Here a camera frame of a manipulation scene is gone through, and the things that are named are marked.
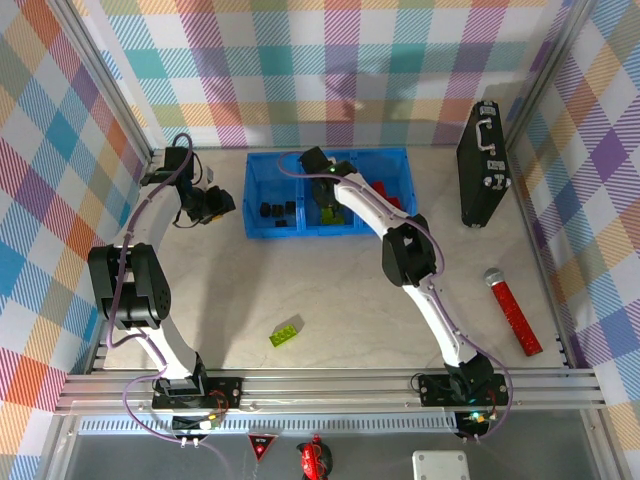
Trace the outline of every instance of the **plaid wallpaper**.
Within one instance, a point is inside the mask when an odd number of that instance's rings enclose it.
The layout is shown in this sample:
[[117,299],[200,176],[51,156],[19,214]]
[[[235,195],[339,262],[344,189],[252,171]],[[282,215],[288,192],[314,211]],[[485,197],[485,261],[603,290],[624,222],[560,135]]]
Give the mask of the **plaid wallpaper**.
[[456,144],[483,97],[512,120],[573,0],[75,3],[153,145],[285,147]]
[[0,479],[32,478],[143,162],[45,0],[0,2]]
[[562,321],[640,478],[638,0],[600,0],[516,154]]

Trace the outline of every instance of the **table surface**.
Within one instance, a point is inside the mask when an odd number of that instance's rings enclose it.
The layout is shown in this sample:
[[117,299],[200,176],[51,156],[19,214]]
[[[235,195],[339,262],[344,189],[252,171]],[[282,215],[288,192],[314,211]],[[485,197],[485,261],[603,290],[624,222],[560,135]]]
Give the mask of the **table surface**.
[[[409,148],[418,210],[442,246],[437,281],[463,331],[509,367],[560,367],[556,325],[513,189],[489,225],[460,221],[455,149]],[[238,209],[206,226],[169,227],[159,258],[171,315],[209,368],[441,367],[438,344],[415,304],[389,283],[374,236],[250,240],[241,205],[246,150],[203,150],[215,183]],[[526,357],[483,273],[502,269],[544,351]],[[299,333],[274,348],[287,324]],[[135,342],[108,353],[105,368],[152,363]]]

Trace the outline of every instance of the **warning sticker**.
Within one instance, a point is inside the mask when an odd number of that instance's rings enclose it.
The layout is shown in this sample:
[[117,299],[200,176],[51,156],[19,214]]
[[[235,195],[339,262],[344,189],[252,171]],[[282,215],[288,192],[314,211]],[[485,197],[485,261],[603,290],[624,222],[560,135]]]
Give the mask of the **warning sticker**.
[[253,447],[253,453],[256,454],[256,459],[258,461],[262,460],[262,457],[265,453],[267,453],[267,449],[271,446],[273,441],[277,438],[277,435],[267,435],[267,434],[249,434],[249,441],[251,442],[251,447]]

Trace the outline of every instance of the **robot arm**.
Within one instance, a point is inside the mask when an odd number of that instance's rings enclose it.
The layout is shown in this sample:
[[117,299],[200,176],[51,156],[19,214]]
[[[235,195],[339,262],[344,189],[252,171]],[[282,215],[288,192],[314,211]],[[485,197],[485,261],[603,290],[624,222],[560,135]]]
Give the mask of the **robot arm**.
[[[187,149],[168,147],[164,167],[142,180],[138,205],[170,176],[184,161]],[[175,182],[158,192],[136,222],[129,244],[126,277],[115,315],[115,327],[134,335],[149,354],[163,377],[154,385],[168,397],[202,397],[205,395],[206,370],[197,352],[184,341],[171,319],[171,290],[157,258],[160,242],[167,227],[185,212],[193,225],[206,224],[235,209],[233,199],[217,186],[206,189],[191,184],[193,163]],[[113,304],[119,256],[126,228],[116,235],[111,245],[94,247],[89,252],[89,272],[96,305],[105,319]]]
[[493,376],[491,362],[465,341],[449,320],[431,282],[436,273],[434,246],[411,224],[428,231],[422,215],[410,217],[378,194],[349,162],[333,163],[319,148],[305,152],[300,161],[307,174],[342,177],[314,178],[312,192],[321,208],[336,204],[350,208],[382,240],[382,268],[387,278],[409,295],[433,332],[459,399],[472,402],[485,394]]

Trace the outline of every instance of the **briefcase handle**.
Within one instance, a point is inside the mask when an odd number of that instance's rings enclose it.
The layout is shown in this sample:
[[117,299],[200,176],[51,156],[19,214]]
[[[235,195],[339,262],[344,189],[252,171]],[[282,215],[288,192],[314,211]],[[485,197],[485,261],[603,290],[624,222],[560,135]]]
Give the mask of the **briefcase handle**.
[[480,131],[480,125],[486,125],[488,130],[491,130],[493,125],[490,118],[484,118],[476,123],[476,140],[478,141],[478,150],[481,152],[491,152],[491,155],[496,154],[496,145],[491,143],[489,145],[482,145],[482,132]]

